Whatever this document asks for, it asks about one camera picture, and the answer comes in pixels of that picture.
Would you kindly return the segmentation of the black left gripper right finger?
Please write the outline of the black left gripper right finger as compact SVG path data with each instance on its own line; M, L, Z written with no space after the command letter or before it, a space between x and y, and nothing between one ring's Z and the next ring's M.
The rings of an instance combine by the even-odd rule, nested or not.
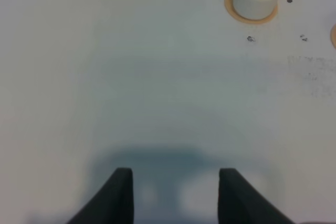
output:
M293 223L234 168L219 171L217 215L219 223Z

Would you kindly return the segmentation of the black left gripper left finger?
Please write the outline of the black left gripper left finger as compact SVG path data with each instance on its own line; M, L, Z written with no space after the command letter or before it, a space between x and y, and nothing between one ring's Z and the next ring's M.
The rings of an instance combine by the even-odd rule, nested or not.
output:
M134 223L133 172L117 168L70 224Z

